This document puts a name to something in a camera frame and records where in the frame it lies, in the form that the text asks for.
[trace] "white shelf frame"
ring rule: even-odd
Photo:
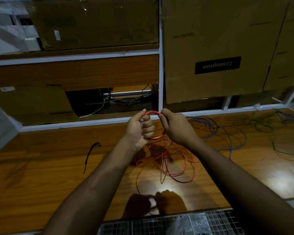
[[[56,56],[56,57],[41,57],[41,58],[29,58],[29,59],[8,59],[0,60],[0,66],[15,65],[15,64],[31,64],[31,63],[46,63],[46,62],[57,62],[57,61],[74,61],[82,59],[101,59],[101,58],[114,58],[114,57],[124,57],[124,56],[138,56],[138,55],[154,55],[159,54],[159,103],[158,111],[160,112],[163,108],[163,90],[164,90],[164,55],[163,55],[163,39],[162,39],[162,19],[161,15],[159,17],[159,49],[151,50],[138,50],[138,51],[124,51],[115,53],[99,53],[99,54],[88,54],[88,55],[69,55],[69,56]],[[139,94],[141,91],[129,91],[129,92],[118,92],[115,95],[129,95],[129,94]],[[255,110],[269,110],[269,109],[281,109],[288,108],[292,99],[294,98],[294,87],[290,90],[283,101],[277,100],[279,103],[271,105],[262,106],[248,106],[241,108],[229,108],[229,104],[232,96],[227,96],[224,99],[223,106],[218,110],[200,110],[200,111],[190,111],[183,112],[187,117],[193,116],[203,116],[203,115],[215,115],[215,114],[225,114],[225,113],[236,113],[236,112],[247,112]],[[150,116],[152,120],[157,120],[159,117],[157,115]],[[58,123],[58,124],[48,124],[48,125],[35,125],[35,126],[23,126],[20,122],[16,121],[12,117],[8,117],[10,121],[15,125],[19,132],[28,131],[39,131],[39,130],[49,130],[49,129],[60,129],[60,128],[71,128],[71,127],[83,127],[83,126],[93,126],[93,125],[104,125],[104,124],[114,124],[114,123],[125,123],[130,117],[124,118],[112,118],[112,119],[101,119],[101,120],[89,120],[80,122],[69,122],[69,123]]]

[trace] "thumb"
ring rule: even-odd
[[[138,112],[137,114],[135,114],[134,116],[132,116],[132,120],[134,121],[139,121],[141,119],[141,117],[143,117],[146,114],[146,109],[143,109],[142,111]]]
[[[163,128],[165,129],[165,131],[168,131],[169,124],[168,124],[168,121],[165,118],[165,116],[163,114],[159,114],[159,118],[160,118],[161,124],[162,124]]]

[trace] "hand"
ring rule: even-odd
[[[173,142],[187,147],[187,143],[194,138],[199,138],[186,117],[181,113],[173,113],[164,108],[159,114],[165,133]]]
[[[150,116],[145,114],[146,109],[143,109],[130,118],[124,135],[124,138],[134,145],[137,151],[141,150],[148,143],[148,139],[155,135],[155,126]]]

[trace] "right hand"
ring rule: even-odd
[[[186,117],[181,113],[173,113],[164,108],[159,114],[162,126],[169,138],[184,147],[190,140],[199,138]]]

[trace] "forearm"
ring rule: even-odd
[[[122,138],[60,205],[43,234],[96,234],[135,152]]]
[[[186,147],[202,162],[246,228],[294,234],[294,209],[281,197],[201,139],[191,139]]]

